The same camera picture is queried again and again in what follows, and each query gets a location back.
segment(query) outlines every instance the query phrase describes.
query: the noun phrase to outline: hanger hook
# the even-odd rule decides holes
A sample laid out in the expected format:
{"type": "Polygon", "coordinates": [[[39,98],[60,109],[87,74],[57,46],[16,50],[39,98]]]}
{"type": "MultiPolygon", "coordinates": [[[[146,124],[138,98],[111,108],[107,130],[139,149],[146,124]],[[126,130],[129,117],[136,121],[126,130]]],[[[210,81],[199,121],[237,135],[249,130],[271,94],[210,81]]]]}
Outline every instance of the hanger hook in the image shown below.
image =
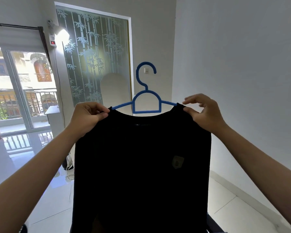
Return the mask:
{"type": "Polygon", "coordinates": [[[140,81],[140,78],[139,78],[139,70],[140,70],[140,68],[141,68],[142,66],[144,66],[144,65],[149,65],[149,66],[151,66],[155,74],[156,74],[156,68],[155,68],[155,66],[154,66],[152,63],[150,63],[150,62],[146,62],[146,61],[140,63],[140,64],[137,66],[137,69],[136,69],[136,78],[137,78],[137,81],[139,82],[140,85],[144,86],[144,87],[146,88],[146,91],[147,91],[147,90],[148,90],[148,85],[145,84],[145,83],[143,83],[143,82],[141,82],[141,81],[140,81]]]}

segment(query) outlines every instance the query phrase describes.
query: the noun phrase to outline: blue clothes hanger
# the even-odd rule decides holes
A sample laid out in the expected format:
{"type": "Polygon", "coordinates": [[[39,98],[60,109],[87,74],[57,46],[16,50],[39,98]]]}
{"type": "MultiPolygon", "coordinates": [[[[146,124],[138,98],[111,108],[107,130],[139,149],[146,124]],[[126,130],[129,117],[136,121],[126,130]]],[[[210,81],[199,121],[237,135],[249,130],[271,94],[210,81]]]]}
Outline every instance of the blue clothes hanger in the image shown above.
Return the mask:
{"type": "Polygon", "coordinates": [[[140,63],[138,65],[138,67],[136,69],[136,78],[137,78],[137,81],[139,82],[139,84],[145,87],[145,90],[143,90],[141,92],[138,92],[134,96],[134,98],[132,99],[132,101],[126,102],[124,104],[120,104],[120,105],[117,105],[117,106],[112,107],[113,110],[116,110],[118,108],[121,108],[121,107],[124,107],[124,106],[127,106],[127,105],[132,105],[132,113],[133,114],[160,113],[160,112],[162,112],[162,103],[168,104],[168,105],[173,105],[173,106],[176,106],[177,105],[176,103],[172,103],[172,102],[169,102],[169,101],[162,101],[162,99],[159,97],[159,95],[156,92],[149,90],[148,89],[148,85],[140,81],[140,78],[139,78],[139,70],[144,65],[151,66],[155,74],[156,74],[156,68],[155,68],[155,66],[152,63],[146,62],[146,61],[145,62],[142,62],[142,63],[140,63]],[[143,93],[151,93],[151,94],[153,94],[153,95],[155,95],[157,97],[157,99],[159,100],[159,109],[158,110],[136,111],[135,101],[136,101],[137,97],[140,96],[143,93]]]}

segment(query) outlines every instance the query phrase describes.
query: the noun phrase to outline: bamboo decal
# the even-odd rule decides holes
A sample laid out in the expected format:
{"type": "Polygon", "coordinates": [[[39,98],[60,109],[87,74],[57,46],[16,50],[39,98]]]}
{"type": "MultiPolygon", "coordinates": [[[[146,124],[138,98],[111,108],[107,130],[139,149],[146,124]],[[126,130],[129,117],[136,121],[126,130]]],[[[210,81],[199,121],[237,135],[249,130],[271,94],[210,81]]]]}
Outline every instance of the bamboo decal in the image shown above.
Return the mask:
{"type": "Polygon", "coordinates": [[[59,25],[70,34],[65,58],[74,105],[84,101],[102,103],[103,76],[129,72],[128,21],[61,6],[56,9],[59,25]]]}

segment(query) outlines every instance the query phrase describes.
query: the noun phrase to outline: black shirt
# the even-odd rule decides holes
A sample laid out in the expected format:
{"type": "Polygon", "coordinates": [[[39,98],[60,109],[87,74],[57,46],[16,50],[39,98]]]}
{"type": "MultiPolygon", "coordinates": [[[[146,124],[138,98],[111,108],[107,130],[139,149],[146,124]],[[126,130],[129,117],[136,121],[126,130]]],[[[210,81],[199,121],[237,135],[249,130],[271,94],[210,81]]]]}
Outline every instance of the black shirt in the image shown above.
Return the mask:
{"type": "Polygon", "coordinates": [[[211,134],[177,104],[109,116],[76,143],[72,233],[205,232],[211,134]]]}

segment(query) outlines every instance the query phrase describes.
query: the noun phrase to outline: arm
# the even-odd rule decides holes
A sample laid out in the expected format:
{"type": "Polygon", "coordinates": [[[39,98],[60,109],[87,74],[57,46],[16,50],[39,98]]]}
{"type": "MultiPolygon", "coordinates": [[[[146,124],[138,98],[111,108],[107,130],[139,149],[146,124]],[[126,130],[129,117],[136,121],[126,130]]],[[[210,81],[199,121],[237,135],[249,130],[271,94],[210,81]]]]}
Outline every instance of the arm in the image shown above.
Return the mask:
{"type": "Polygon", "coordinates": [[[291,224],[291,170],[255,147],[223,120],[217,103],[203,94],[185,98],[183,104],[199,103],[201,113],[185,107],[193,120],[218,137],[266,198],[291,224]]]}
{"type": "Polygon", "coordinates": [[[65,130],[0,184],[0,232],[19,231],[73,144],[107,117],[108,112],[109,109],[96,102],[77,104],[65,130]]]}

